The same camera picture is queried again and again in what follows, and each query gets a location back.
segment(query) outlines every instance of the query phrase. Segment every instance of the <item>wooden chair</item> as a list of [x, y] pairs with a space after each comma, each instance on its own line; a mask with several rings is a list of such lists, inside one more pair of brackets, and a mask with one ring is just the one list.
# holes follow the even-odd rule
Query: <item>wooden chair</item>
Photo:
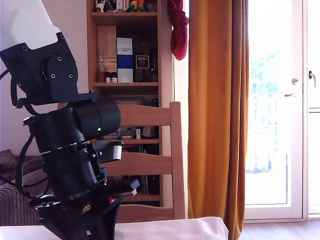
[[122, 153], [120, 161], [101, 164], [110, 176], [172, 175], [173, 208], [138, 204], [121, 205], [117, 223], [185, 219], [180, 102], [170, 108], [119, 105], [121, 126], [170, 126], [171, 156]]

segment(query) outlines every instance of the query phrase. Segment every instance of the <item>curtain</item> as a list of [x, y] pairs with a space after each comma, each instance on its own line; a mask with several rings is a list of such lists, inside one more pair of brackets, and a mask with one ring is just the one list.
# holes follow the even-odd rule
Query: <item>curtain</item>
[[248, 0], [190, 0], [189, 217], [221, 217], [238, 239], [245, 214]]

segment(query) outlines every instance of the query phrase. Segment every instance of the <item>red towel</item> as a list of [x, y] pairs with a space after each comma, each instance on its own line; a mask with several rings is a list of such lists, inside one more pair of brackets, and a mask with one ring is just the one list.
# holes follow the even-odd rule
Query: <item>red towel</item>
[[189, 19], [186, 17], [186, 13], [182, 11], [183, 6], [183, 0], [168, 0], [167, 10], [169, 21], [173, 26], [171, 52], [178, 60], [186, 56], [188, 46], [187, 25]]

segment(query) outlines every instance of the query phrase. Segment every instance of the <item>white tablecloth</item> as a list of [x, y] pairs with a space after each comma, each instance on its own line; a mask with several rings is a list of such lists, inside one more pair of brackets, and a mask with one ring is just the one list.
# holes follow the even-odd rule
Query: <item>white tablecloth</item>
[[[1, 240], [58, 240], [44, 226], [2, 226]], [[115, 240], [228, 240], [228, 229], [219, 217], [121, 223]]]

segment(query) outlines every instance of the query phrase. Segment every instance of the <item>bottle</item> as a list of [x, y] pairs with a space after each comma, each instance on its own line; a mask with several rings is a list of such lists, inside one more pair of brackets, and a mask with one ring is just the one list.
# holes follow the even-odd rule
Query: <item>bottle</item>
[[158, 82], [158, 61], [156, 51], [153, 49], [151, 53], [151, 81]]
[[105, 73], [104, 73], [104, 66], [102, 65], [102, 50], [99, 50], [99, 64], [98, 64], [98, 71], [96, 72], [96, 82], [97, 83], [104, 83], [105, 82]]

